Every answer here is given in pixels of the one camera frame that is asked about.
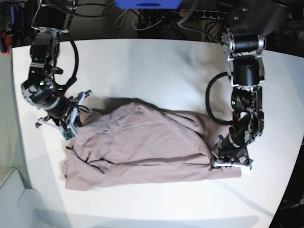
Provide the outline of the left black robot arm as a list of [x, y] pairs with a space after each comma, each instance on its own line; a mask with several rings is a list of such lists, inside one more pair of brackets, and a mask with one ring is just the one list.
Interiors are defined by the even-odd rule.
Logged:
[[[214, 168], [248, 167], [252, 164], [247, 146], [262, 134], [264, 128], [260, 82], [265, 79], [262, 52], [266, 48], [266, 37], [296, 4], [301, 5], [303, 1], [241, 0], [226, 16], [220, 44], [224, 48], [229, 71], [216, 75], [208, 84], [205, 95], [211, 120], [229, 127], [229, 134], [220, 136], [211, 151]], [[225, 76], [229, 77], [233, 87], [231, 121], [217, 119], [209, 101], [212, 85]]]

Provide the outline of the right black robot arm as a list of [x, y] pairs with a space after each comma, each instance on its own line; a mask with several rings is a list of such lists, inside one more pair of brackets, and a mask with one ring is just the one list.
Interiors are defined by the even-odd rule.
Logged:
[[72, 76], [66, 84], [55, 82], [55, 75], [63, 74], [57, 67], [60, 53], [60, 35], [71, 38], [69, 27], [76, 11], [76, 0], [42, 0], [34, 15], [31, 27], [37, 32], [30, 46], [31, 64], [28, 79], [21, 84], [23, 98], [32, 106], [47, 112], [44, 121], [53, 120], [64, 128], [76, 107], [75, 101], [65, 97], [67, 89], [76, 81], [79, 55], [73, 40], [70, 40], [75, 54]]

